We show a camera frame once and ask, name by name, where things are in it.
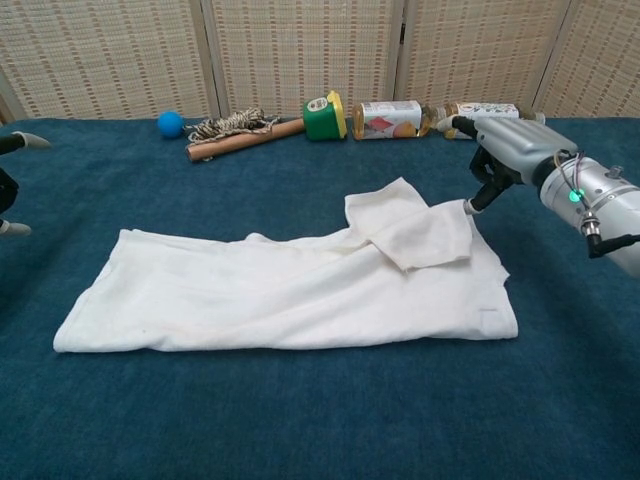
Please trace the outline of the white T-shirt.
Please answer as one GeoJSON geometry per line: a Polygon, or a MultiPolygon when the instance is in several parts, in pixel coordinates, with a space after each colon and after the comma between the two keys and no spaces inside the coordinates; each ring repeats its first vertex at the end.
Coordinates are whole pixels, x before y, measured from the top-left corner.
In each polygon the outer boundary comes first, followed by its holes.
{"type": "Polygon", "coordinates": [[[512,339],[508,272],[462,201],[406,180],[348,195],[347,227],[239,241],[122,230],[56,332],[59,353],[512,339]]]}

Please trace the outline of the wooden stick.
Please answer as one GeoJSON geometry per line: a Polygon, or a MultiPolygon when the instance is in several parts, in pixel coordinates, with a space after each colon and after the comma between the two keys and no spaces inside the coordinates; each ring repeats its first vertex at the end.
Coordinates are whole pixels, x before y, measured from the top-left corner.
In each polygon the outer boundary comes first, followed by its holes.
{"type": "Polygon", "coordinates": [[[193,144],[186,148],[186,154],[191,162],[204,162],[220,155],[300,134],[304,129],[303,119],[298,118],[275,124],[267,133],[242,133],[214,142],[193,144]]]}

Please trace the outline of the green container with yellow lid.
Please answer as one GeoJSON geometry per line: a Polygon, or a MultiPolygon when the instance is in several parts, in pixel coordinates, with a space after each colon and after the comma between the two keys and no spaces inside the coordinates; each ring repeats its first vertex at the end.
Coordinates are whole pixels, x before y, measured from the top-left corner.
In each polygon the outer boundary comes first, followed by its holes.
{"type": "Polygon", "coordinates": [[[331,90],[325,96],[304,104],[303,123],[311,141],[342,140],[347,136],[346,118],[341,97],[331,90]]]}

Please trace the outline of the tea bottle with fruit label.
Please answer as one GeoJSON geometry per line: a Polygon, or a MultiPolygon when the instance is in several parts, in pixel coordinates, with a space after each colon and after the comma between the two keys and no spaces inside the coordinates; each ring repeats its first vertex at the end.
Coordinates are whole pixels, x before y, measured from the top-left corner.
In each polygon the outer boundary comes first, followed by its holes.
{"type": "Polygon", "coordinates": [[[416,100],[362,102],[353,109],[352,135],[355,140],[419,138],[446,116],[444,107],[416,100]]]}

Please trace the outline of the woven folding screen panel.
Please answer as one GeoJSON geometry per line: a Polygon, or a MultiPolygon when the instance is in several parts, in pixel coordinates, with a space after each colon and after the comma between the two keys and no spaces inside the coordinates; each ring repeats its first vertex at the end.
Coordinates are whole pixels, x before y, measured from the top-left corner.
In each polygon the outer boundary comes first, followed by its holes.
{"type": "Polygon", "coordinates": [[[404,0],[394,97],[533,106],[571,0],[404,0]]]}
{"type": "Polygon", "coordinates": [[[0,125],[216,114],[202,0],[0,0],[0,125]]]}
{"type": "Polygon", "coordinates": [[[554,118],[640,118],[640,0],[569,0],[534,106],[554,118]]]}
{"type": "Polygon", "coordinates": [[[394,96],[405,0],[194,2],[217,115],[295,117],[331,90],[346,108],[394,96]]]}

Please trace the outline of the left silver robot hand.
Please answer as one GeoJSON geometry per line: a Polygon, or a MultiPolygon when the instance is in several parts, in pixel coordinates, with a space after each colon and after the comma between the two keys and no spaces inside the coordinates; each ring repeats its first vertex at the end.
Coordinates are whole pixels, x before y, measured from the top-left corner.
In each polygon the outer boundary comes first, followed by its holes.
{"type": "MultiPolygon", "coordinates": [[[[0,136],[0,156],[23,148],[46,149],[51,143],[32,133],[14,131],[10,135],[0,136]]],[[[22,223],[9,222],[1,215],[9,210],[18,195],[19,184],[0,167],[0,236],[28,236],[32,229],[22,223]]]]}

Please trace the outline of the tea bottle with white label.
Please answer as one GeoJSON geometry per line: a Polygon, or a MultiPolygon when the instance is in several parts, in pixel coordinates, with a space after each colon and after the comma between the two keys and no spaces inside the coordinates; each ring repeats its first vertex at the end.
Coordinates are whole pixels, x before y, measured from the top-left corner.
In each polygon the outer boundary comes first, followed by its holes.
{"type": "Polygon", "coordinates": [[[470,140],[469,135],[464,134],[459,129],[452,126],[450,120],[453,116],[462,116],[469,119],[481,117],[491,118],[520,118],[534,120],[545,124],[546,116],[542,112],[532,110],[530,107],[517,103],[495,103],[495,102],[457,102],[447,104],[443,112],[445,116],[436,123],[436,130],[441,132],[448,140],[464,139],[470,140]]]}

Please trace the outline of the blue ball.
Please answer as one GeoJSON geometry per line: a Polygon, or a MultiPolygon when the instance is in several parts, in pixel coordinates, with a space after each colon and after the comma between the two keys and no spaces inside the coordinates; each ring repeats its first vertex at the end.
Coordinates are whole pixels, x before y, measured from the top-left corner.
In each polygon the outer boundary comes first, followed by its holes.
{"type": "Polygon", "coordinates": [[[160,134],[167,139],[176,139],[183,134],[184,120],[175,111],[161,113],[156,121],[160,134]]]}

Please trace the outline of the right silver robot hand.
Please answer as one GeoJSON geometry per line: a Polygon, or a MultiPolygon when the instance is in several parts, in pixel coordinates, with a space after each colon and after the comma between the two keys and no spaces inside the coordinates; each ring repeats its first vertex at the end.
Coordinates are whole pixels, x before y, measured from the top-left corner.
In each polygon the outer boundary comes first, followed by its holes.
{"type": "Polygon", "coordinates": [[[533,185],[553,159],[578,153],[573,141],[534,120],[454,114],[440,120],[436,129],[456,129],[477,143],[469,169],[482,187],[465,201],[470,215],[482,212],[513,185],[533,185]]]}

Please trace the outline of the blue table cover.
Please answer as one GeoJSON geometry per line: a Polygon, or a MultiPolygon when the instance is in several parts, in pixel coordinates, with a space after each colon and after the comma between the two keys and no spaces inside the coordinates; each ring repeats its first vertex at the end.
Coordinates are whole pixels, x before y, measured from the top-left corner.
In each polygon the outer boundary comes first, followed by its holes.
{"type": "Polygon", "coordinates": [[[324,235],[396,178],[431,203],[478,185],[438,136],[298,135],[194,165],[152,120],[28,120],[48,150],[0,238],[0,480],[640,480],[640,280],[591,260],[536,192],[478,216],[519,335],[365,349],[59,355],[54,335],[123,228],[324,235]]]}

